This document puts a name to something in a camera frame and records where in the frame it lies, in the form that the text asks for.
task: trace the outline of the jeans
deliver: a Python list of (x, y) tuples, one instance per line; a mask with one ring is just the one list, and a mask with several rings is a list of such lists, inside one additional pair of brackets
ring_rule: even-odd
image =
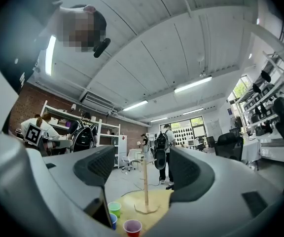
[[(173, 182), (174, 179), (173, 179), (173, 175), (172, 175), (172, 172), (171, 172), (171, 169), (170, 169), (170, 153), (166, 153), (166, 163), (168, 164), (168, 176), (170, 178), (170, 181)], [(166, 165), (163, 169), (160, 170), (161, 180), (166, 179), (165, 168), (166, 168)]]

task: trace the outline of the ceiling vent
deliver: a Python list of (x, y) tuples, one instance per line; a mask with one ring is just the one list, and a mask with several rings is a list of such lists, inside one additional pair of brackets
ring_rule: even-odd
[(83, 101), (82, 101), (83, 105), (88, 106), (89, 108), (93, 108), (96, 109), (98, 111), (107, 113), (109, 111), (115, 111), (114, 109), (114, 105), (112, 102), (99, 97), (91, 92), (88, 92)]

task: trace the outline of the fluorescent light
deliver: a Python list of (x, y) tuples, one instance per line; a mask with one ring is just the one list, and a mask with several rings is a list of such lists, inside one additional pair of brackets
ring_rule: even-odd
[(200, 85), (200, 84), (202, 84), (202, 83), (211, 81), (211, 79), (212, 79), (212, 76), (209, 76), (209, 77), (204, 78), (204, 79), (202, 79), (202, 80), (200, 80), (200, 81), (196, 81), (196, 82), (193, 82), (193, 83), (188, 84), (188, 85), (186, 85), (186, 86), (177, 88), (177, 89), (175, 89), (175, 93), (181, 92), (181, 91), (183, 91), (183, 90), (185, 90), (185, 89), (189, 89), (189, 88), (192, 88), (192, 87), (194, 87), (194, 86)]
[(138, 106), (140, 106), (140, 105), (145, 105), (145, 104), (147, 104), (148, 102), (146, 101), (146, 100), (144, 100), (144, 101), (142, 101), (142, 102), (140, 102), (140, 103), (138, 103), (138, 104), (136, 104), (136, 105), (133, 105), (133, 106), (130, 106), (130, 107), (128, 107), (128, 108), (125, 108), (125, 109), (123, 109), (124, 111), (128, 111), (128, 110), (131, 110), (131, 109), (133, 109), (133, 108), (135, 108), (135, 107), (138, 107)]
[(55, 45), (56, 38), (51, 36), (48, 48), (45, 52), (45, 73), (47, 75), (51, 75), (51, 68), (52, 68), (52, 56), (53, 56), (53, 49)]
[(203, 108), (199, 108), (199, 109), (196, 109), (196, 110), (194, 110), (194, 111), (190, 111), (190, 112), (187, 112), (187, 113), (183, 113), (183, 115), (186, 115), (186, 114), (189, 114), (189, 113), (199, 112), (199, 111), (201, 111), (201, 110), (203, 110)]
[(159, 119), (156, 119), (156, 120), (151, 120), (150, 122), (156, 122), (156, 121), (160, 121), (160, 120), (165, 120), (167, 118), (159, 118)]

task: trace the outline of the plastic cup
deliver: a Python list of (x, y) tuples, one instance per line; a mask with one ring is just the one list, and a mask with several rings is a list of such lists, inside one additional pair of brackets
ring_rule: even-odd
[(108, 204), (109, 212), (116, 215), (117, 218), (120, 218), (120, 208), (121, 204), (118, 202), (111, 202)]
[(118, 218), (113, 213), (110, 213), (110, 218), (111, 218), (111, 222), (112, 222), (112, 229), (116, 230)]
[(130, 237), (138, 237), (142, 229), (142, 223), (139, 220), (130, 219), (123, 224), (123, 229)]

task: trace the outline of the white shirt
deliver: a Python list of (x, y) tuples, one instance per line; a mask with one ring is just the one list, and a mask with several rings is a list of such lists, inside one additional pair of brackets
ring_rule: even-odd
[[(26, 133), (27, 133), (27, 130), (28, 130), (30, 123), (33, 124), (33, 125), (36, 125), (37, 118), (30, 118), (30, 119), (28, 119), (28, 120), (26, 120), (26, 121), (24, 121), (20, 124), (20, 128), (22, 129), (22, 134), (23, 134), (24, 137), (26, 136)], [(46, 121), (42, 120), (40, 128), (42, 130), (46, 131), (49, 134), (50, 138), (55, 139), (55, 140), (59, 139), (60, 135)]]
[[(171, 144), (174, 140), (176, 140), (175, 135), (172, 131), (170, 131), (168, 128), (163, 128), (162, 129), (162, 133), (164, 134), (166, 132), (167, 135), (167, 139), (168, 139), (168, 143)], [(170, 152), (170, 148), (168, 147), (165, 152), (169, 153)]]

